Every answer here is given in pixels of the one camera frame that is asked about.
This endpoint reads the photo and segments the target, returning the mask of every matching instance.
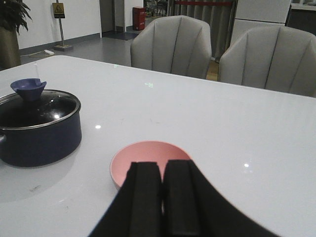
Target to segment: red stripe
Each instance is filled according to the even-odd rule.
[[[196,5],[196,6],[231,6],[232,1],[227,2],[206,2],[206,1],[175,1],[178,5]]]

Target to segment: red fire extinguisher cabinet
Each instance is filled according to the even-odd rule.
[[[136,31],[145,28],[145,8],[136,6],[133,7],[133,29]]]

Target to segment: upholstered chair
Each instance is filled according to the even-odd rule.
[[[132,42],[132,67],[205,79],[211,58],[210,27],[188,16],[152,21]]]
[[[223,54],[219,81],[313,96],[316,37],[285,26],[256,27]]]

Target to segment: warning sign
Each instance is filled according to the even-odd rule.
[[[65,18],[64,4],[53,3],[53,12],[55,18]]]

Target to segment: sign stand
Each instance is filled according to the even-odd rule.
[[[59,20],[60,35],[61,35],[61,45],[54,46],[54,49],[58,51],[68,51],[70,49],[73,49],[74,47],[72,45],[67,45],[65,44],[65,41],[64,41],[63,26],[61,24],[61,18],[65,18],[64,4],[60,3],[59,0],[56,0],[56,3],[53,3],[53,11],[54,11],[54,17]]]

